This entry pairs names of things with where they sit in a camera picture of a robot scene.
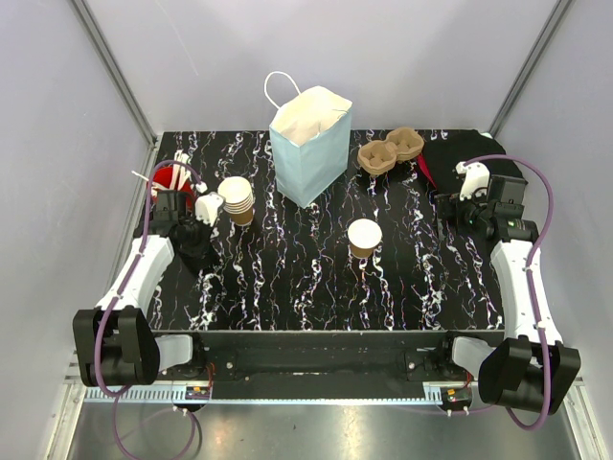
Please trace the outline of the single brown paper cup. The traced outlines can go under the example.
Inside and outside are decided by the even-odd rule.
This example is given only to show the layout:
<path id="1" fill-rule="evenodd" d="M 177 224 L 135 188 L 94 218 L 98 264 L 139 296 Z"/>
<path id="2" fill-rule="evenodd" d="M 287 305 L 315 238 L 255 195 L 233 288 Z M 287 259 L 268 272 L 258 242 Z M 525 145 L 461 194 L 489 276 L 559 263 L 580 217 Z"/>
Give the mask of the single brown paper cup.
<path id="1" fill-rule="evenodd" d="M 367 218 L 353 221 L 347 234 L 351 253 L 358 259 L 369 258 L 382 240 L 382 230 L 379 225 Z"/>

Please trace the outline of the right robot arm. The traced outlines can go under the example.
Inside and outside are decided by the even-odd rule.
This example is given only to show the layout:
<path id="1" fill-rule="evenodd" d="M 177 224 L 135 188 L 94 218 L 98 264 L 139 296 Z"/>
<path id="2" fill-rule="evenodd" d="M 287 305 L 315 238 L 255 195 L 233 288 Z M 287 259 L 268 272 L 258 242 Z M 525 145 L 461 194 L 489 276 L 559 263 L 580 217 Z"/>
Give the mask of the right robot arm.
<path id="1" fill-rule="evenodd" d="M 459 192 L 438 195 L 437 217 L 484 240 L 500 288 L 505 331 L 496 347 L 476 336 L 451 335 L 435 355 L 436 371 L 447 380 L 468 371 L 483 403 L 553 415 L 581 361 L 578 350 L 564 345 L 549 311 L 539 231 L 523 218 L 527 182 L 476 166 L 459 176 Z"/>

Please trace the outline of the light blue paper bag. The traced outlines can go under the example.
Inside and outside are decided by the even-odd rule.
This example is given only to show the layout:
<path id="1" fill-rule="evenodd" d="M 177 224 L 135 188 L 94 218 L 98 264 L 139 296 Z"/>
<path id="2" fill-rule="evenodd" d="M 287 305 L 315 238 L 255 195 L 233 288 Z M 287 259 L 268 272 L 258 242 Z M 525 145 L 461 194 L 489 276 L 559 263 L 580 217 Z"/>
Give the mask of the light blue paper bag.
<path id="1" fill-rule="evenodd" d="M 269 125 L 277 190 L 308 207 L 349 163 L 352 101 L 317 85 L 282 105 Z"/>

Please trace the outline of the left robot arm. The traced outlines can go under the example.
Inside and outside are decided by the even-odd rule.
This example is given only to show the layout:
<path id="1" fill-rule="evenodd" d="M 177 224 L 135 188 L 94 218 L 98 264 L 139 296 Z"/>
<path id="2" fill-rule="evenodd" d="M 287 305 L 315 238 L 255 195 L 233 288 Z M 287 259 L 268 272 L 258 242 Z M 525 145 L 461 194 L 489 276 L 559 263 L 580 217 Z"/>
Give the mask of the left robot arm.
<path id="1" fill-rule="evenodd" d="M 155 335 L 147 311 L 164 272 L 176 257 L 202 269 L 210 261 L 211 235 L 224 199 L 216 193 L 191 198 L 158 193 L 134 230 L 118 278 L 93 309 L 78 310 L 73 333 L 82 382 L 111 391 L 149 385 L 174 368 L 188 380 L 206 370 L 207 357 L 188 334 Z"/>

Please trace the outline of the stack of paper cups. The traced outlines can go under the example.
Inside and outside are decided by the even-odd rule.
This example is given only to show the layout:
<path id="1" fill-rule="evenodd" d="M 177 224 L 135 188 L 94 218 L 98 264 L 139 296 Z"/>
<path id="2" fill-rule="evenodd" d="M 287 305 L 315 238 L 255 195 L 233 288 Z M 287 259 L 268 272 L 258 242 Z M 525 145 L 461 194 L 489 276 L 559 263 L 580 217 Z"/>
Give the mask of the stack of paper cups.
<path id="1" fill-rule="evenodd" d="M 224 211 L 234 224 L 245 226 L 254 218 L 255 197 L 250 182 L 240 176 L 225 178 L 217 192 L 224 198 Z"/>

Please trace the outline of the stack of pulp cup carriers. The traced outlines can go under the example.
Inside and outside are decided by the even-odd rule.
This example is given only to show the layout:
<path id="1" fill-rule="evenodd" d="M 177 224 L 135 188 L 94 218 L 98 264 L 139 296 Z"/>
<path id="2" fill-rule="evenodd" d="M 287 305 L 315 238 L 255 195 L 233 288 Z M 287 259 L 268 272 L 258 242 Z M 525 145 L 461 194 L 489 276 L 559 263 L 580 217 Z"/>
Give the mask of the stack of pulp cup carriers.
<path id="1" fill-rule="evenodd" d="M 357 154 L 359 166 L 371 176 L 382 175 L 403 163 L 417 158 L 425 141 L 410 127 L 390 131 L 384 140 L 374 140 L 361 147 Z"/>

